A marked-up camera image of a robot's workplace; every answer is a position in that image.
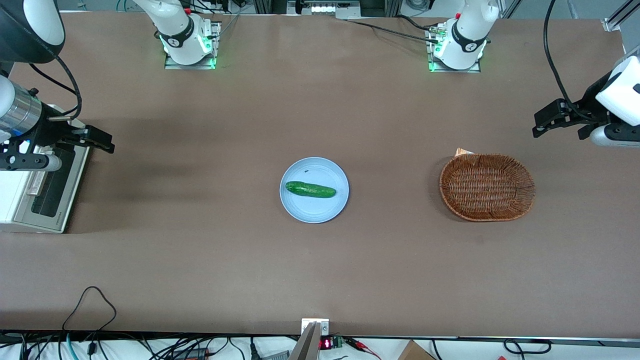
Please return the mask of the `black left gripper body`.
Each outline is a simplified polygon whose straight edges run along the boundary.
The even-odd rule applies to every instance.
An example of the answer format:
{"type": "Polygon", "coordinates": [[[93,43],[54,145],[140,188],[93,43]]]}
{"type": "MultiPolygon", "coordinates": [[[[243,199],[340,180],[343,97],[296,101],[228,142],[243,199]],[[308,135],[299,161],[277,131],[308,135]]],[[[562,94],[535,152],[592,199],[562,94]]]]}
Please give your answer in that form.
{"type": "Polygon", "coordinates": [[[576,102],[572,102],[569,99],[566,90],[562,92],[566,105],[570,109],[567,111],[567,120],[562,126],[605,126],[611,123],[610,112],[596,100],[596,95],[603,90],[606,82],[610,79],[610,75],[611,72],[608,72],[592,85],[588,86],[582,98],[576,102]]]}

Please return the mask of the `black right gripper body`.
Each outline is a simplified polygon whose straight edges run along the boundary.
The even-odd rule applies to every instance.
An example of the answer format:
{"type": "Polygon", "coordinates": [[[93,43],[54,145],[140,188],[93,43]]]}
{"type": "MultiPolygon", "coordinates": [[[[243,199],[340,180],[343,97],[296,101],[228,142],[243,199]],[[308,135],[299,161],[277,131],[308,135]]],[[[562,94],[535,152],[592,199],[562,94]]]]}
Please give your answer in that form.
{"type": "Polygon", "coordinates": [[[67,144],[87,148],[90,145],[82,137],[86,133],[86,127],[78,119],[50,121],[47,116],[41,116],[34,128],[34,144],[40,147],[67,144]]]}

